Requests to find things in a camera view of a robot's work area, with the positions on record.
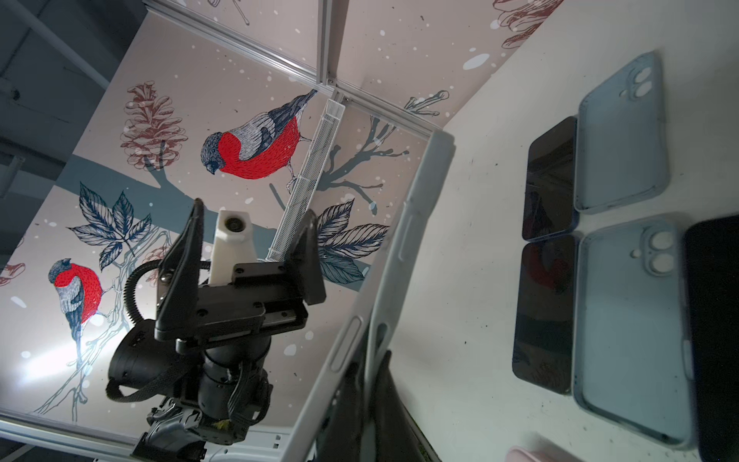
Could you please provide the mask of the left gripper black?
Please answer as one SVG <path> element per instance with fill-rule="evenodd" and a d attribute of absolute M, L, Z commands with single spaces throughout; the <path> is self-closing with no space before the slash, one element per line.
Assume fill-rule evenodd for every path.
<path fill-rule="evenodd" d="M 196 198 L 184 231 L 159 265 L 155 338 L 199 352 L 305 327 L 307 305 L 325 302 L 318 217 L 307 210 L 285 262 L 239 264 L 224 286 L 199 284 L 204 204 Z"/>

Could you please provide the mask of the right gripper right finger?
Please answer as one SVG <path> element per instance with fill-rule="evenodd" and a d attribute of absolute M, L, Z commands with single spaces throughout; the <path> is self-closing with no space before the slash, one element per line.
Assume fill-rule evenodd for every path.
<path fill-rule="evenodd" d="M 420 444 L 407 418 L 390 372 L 392 352 L 380 363 L 373 385 L 371 417 L 375 424 L 375 460 L 378 462 L 423 462 Z"/>

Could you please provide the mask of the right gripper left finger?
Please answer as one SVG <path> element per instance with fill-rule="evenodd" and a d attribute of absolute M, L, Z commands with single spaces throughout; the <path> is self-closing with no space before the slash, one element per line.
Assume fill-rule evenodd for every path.
<path fill-rule="evenodd" d="M 363 372 L 352 364 L 344 375 L 325 433 L 325 460 L 359 461 L 363 427 Z"/>

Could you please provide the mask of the light blue phone case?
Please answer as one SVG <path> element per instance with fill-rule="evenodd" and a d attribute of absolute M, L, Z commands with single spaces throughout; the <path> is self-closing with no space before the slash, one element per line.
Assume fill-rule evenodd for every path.
<path fill-rule="evenodd" d="M 575 199 L 594 215 L 655 198 L 670 183 L 662 65 L 644 53 L 580 102 Z"/>
<path fill-rule="evenodd" d="M 683 450 L 696 430 L 680 237 L 657 216 L 581 242 L 572 394 L 584 411 Z"/>
<path fill-rule="evenodd" d="M 371 266 L 367 280 L 329 352 L 289 439 L 284 461 L 326 461 L 325 433 L 344 375 L 354 364 L 363 372 L 364 413 L 359 461 L 375 460 L 375 424 L 371 417 L 373 385 L 395 334 L 423 234 L 443 190 L 455 153 L 454 138 L 434 132 Z"/>

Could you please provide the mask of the blue phone black screen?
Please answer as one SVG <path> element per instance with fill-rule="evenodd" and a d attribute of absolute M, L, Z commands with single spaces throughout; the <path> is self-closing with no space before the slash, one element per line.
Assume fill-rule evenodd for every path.
<path fill-rule="evenodd" d="M 572 381 L 577 246 L 564 235 L 528 243 L 521 254 L 512 372 L 560 395 Z"/>

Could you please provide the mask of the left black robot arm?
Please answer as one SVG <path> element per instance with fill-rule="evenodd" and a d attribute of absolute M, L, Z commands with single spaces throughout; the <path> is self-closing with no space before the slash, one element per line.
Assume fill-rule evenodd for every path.
<path fill-rule="evenodd" d="M 133 450 L 144 461 L 200 461 L 263 421 L 273 387 L 265 360 L 273 336 L 302 329 L 325 301 L 315 213 L 303 215 L 287 256 L 257 259 L 245 213 L 217 218 L 210 260 L 201 257 L 205 207 L 196 200 L 182 234 L 124 287 L 132 329 L 112 357 L 113 402 L 161 404 Z"/>

